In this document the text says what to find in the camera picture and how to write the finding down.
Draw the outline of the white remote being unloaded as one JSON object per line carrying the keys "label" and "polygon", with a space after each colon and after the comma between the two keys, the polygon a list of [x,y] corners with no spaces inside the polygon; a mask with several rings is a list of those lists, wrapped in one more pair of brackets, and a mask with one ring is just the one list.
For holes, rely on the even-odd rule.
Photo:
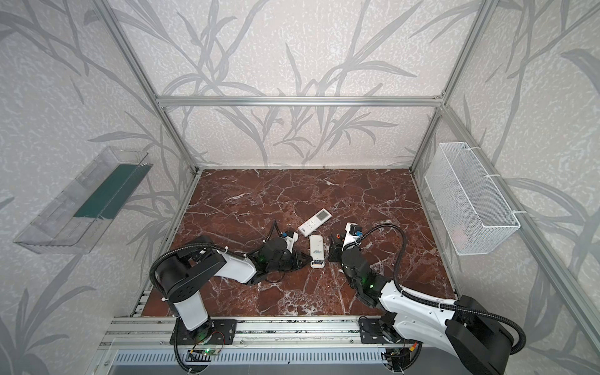
{"label": "white remote being unloaded", "polygon": [[309,236],[309,251],[311,260],[311,267],[320,269],[325,266],[325,255],[323,246],[323,237],[321,235]]}

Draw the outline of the white remote with display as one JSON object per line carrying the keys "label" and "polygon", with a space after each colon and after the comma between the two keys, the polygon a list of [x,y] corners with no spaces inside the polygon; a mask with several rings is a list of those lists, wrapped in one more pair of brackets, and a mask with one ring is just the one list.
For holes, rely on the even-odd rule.
{"label": "white remote with display", "polygon": [[331,219],[331,217],[332,215],[326,209],[322,209],[303,223],[298,230],[305,237],[309,237],[314,231]]}

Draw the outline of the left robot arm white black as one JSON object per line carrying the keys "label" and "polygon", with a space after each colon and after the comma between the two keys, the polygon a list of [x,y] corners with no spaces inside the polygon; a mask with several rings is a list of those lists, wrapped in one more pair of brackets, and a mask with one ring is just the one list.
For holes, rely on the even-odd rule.
{"label": "left robot arm white black", "polygon": [[187,331],[208,328],[210,317],[200,290],[219,277],[254,285],[272,273],[291,273],[307,267],[312,257],[288,248],[282,237],[270,239],[257,250],[239,255],[201,236],[160,256],[149,270],[149,279]]}

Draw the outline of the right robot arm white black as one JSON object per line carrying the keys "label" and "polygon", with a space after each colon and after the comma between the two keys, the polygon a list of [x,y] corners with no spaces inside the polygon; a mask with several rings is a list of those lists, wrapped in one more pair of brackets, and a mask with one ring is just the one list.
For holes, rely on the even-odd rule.
{"label": "right robot arm white black", "polygon": [[379,327],[388,342],[433,346],[458,358],[472,374],[503,374],[509,357],[525,347],[527,337],[518,324],[488,312],[474,298],[435,298],[374,271],[356,236],[332,236],[328,259],[340,264],[359,301],[384,311]]}

